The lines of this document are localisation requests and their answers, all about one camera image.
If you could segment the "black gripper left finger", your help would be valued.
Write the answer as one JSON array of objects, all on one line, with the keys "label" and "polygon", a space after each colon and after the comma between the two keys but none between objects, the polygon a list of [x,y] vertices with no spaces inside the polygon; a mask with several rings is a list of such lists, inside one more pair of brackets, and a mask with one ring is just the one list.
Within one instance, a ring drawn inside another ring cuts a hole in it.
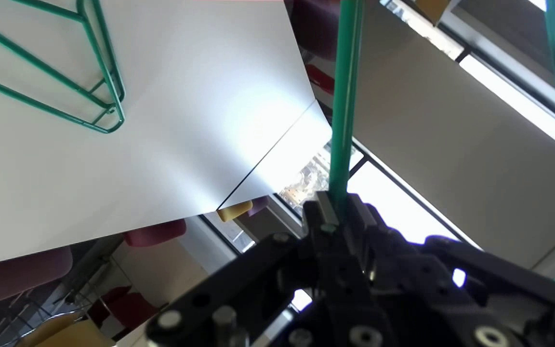
[{"label": "black gripper left finger", "polygon": [[311,303],[267,347],[381,347],[381,319],[344,243],[344,224],[319,193],[304,205],[307,236],[277,234],[175,299],[146,328],[151,347],[250,347],[294,299]]}]

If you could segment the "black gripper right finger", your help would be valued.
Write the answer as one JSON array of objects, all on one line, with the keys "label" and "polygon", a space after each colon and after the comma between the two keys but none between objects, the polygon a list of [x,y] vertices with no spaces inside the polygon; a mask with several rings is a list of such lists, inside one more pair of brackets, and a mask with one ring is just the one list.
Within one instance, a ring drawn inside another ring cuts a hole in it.
[{"label": "black gripper right finger", "polygon": [[448,238],[408,243],[358,195],[344,234],[406,347],[555,347],[555,282]]}]

